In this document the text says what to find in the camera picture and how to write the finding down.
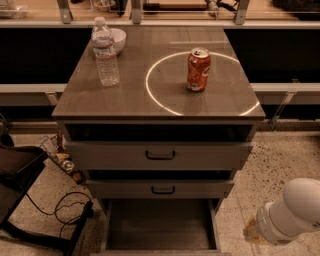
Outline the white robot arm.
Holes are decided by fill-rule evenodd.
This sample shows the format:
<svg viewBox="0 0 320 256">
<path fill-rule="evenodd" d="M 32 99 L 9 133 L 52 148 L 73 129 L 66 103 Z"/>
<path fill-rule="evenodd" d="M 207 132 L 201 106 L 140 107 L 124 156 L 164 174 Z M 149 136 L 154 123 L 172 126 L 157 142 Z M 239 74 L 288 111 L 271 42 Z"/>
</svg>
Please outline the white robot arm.
<svg viewBox="0 0 320 256">
<path fill-rule="evenodd" d="M 296 178 L 287 182 L 280 199 L 256 214 L 259 234 L 273 245 L 286 245 L 303 233 L 320 230 L 320 181 Z"/>
</svg>

